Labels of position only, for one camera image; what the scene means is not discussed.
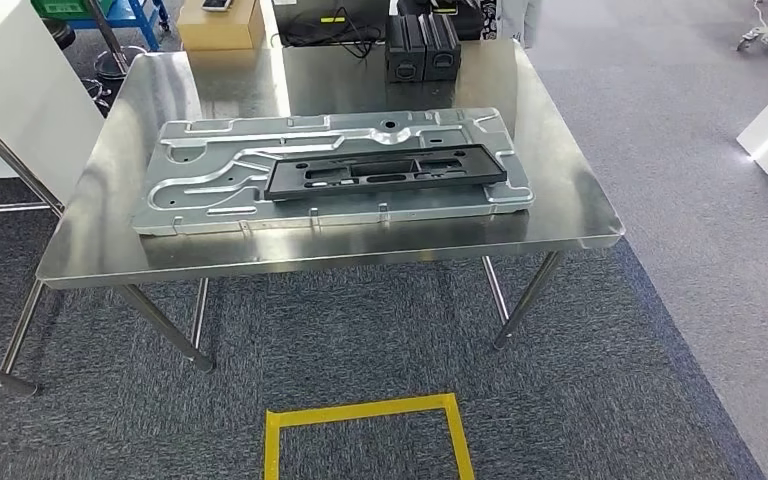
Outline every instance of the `cardboard box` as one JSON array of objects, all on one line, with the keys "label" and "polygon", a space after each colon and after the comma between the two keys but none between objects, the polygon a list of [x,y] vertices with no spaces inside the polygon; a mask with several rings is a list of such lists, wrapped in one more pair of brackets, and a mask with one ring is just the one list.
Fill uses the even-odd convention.
[{"label": "cardboard box", "polygon": [[208,12],[203,0],[185,0],[178,33],[186,51],[260,48],[265,35],[258,0],[234,0],[227,12]]}]

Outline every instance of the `metal plate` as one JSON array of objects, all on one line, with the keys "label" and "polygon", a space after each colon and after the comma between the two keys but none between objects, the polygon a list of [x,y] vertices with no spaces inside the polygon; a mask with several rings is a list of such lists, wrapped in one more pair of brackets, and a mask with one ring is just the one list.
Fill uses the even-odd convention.
[{"label": "metal plate", "polygon": [[[464,144],[484,145],[508,180],[304,202],[264,198],[279,160]],[[492,108],[169,122],[152,154],[132,226],[143,235],[175,235],[348,225],[510,213],[533,200],[522,162]]]}]

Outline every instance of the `gray carpet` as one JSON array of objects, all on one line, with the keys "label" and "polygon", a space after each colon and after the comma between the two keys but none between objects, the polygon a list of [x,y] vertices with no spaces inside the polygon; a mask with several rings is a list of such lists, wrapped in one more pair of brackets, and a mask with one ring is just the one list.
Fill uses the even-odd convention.
[{"label": "gray carpet", "polygon": [[[0,217],[0,342],[52,225],[43,212]],[[498,259],[508,295],[538,261]],[[697,408],[670,353],[681,339],[659,333],[628,262],[624,243],[573,255],[501,353],[478,261],[218,280],[209,375],[112,291],[49,291],[17,366],[46,389],[0,392],[0,478],[259,478],[267,408],[438,392],[457,395],[478,478],[759,478],[745,451],[748,469],[730,460],[739,438],[723,442]],[[186,327],[194,284],[146,291]],[[456,473],[437,412],[289,428],[282,441],[286,479]]]},{"label": "gray carpet", "polygon": [[752,0],[544,3],[529,57],[768,475],[768,177],[735,141],[768,103],[768,47],[735,51]]}]

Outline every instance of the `table top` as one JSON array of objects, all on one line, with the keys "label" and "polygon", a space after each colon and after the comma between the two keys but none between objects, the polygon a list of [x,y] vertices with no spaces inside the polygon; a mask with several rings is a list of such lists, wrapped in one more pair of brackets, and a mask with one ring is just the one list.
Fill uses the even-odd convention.
[{"label": "table top", "polygon": [[[388,84],[383,49],[151,53],[136,59],[37,276],[52,288],[609,247],[624,232],[525,52],[465,42],[455,83]],[[170,120],[495,107],[535,192],[528,212],[140,237],[134,202]]]}]

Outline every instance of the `black plastic part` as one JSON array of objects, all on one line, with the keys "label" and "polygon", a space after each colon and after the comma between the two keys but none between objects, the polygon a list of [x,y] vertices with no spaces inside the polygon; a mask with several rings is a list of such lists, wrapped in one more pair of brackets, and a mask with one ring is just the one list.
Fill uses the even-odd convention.
[{"label": "black plastic part", "polygon": [[421,82],[425,70],[425,42],[416,15],[390,17],[384,58],[388,82]]},{"label": "black plastic part", "polygon": [[508,174],[483,145],[418,148],[279,160],[267,200],[393,192],[504,182]]},{"label": "black plastic part", "polygon": [[461,42],[448,15],[423,15],[419,25],[425,39],[425,81],[455,80],[461,66]]},{"label": "black plastic part", "polygon": [[461,41],[481,40],[481,30],[484,29],[484,13],[481,9],[472,8],[465,3],[438,1],[435,9],[429,0],[399,0],[397,5],[399,15],[422,15],[428,13],[446,13],[455,26],[455,33]]}]

